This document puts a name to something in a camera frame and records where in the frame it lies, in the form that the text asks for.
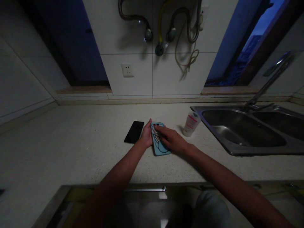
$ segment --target kitchen counter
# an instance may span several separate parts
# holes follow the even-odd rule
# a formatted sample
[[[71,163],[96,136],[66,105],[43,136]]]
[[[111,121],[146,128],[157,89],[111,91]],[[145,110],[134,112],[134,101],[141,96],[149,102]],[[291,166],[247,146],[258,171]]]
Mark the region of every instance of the kitchen counter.
[[[278,102],[304,113],[304,107]],[[0,227],[31,227],[61,185],[97,184],[128,152],[133,121],[163,122],[181,133],[190,106],[234,103],[58,106],[0,136]],[[304,180],[304,156],[234,157],[200,123],[184,137],[246,181]],[[131,183],[203,183],[174,154],[155,157],[148,148]]]

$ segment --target chrome faucet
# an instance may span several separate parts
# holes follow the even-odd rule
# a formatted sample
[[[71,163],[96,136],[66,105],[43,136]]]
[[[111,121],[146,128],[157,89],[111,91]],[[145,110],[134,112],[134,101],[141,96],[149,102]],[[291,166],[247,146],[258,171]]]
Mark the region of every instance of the chrome faucet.
[[[292,52],[285,53],[276,63],[274,63],[266,72],[263,74],[264,77],[269,77],[272,73],[275,72],[275,74],[266,82],[266,84],[260,89],[260,91],[254,96],[254,98],[250,99],[245,106],[243,107],[244,112],[248,112],[250,109],[253,109],[255,111],[259,111],[261,109],[267,108],[269,106],[272,106],[272,104],[267,104],[261,107],[256,106],[257,100],[262,96],[267,89],[274,83],[275,80],[289,67],[289,65],[293,62],[295,59],[295,55],[292,54]]]

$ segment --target double sink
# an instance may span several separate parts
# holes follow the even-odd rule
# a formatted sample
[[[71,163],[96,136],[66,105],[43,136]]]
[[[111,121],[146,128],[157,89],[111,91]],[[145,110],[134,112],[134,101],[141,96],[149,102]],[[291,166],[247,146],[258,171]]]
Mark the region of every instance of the double sink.
[[[234,156],[304,155],[304,115],[273,105],[192,106],[225,150]]]

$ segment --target bottle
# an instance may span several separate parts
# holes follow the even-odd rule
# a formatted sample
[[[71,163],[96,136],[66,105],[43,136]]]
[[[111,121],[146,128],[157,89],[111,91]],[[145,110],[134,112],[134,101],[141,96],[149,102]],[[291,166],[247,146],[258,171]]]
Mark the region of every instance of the bottle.
[[[199,123],[200,123],[200,117],[198,116],[198,114],[192,111],[189,112],[183,130],[184,136],[190,137]]]

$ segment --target forearm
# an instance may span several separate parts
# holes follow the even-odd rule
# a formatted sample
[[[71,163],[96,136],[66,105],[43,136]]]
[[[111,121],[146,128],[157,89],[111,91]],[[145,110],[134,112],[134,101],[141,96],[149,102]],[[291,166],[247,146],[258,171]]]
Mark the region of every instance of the forearm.
[[[253,226],[293,227],[265,197],[194,145],[185,155]]]
[[[129,152],[111,169],[95,188],[78,217],[75,227],[101,226],[107,214],[120,200],[135,168],[144,154],[146,146],[139,140]]]

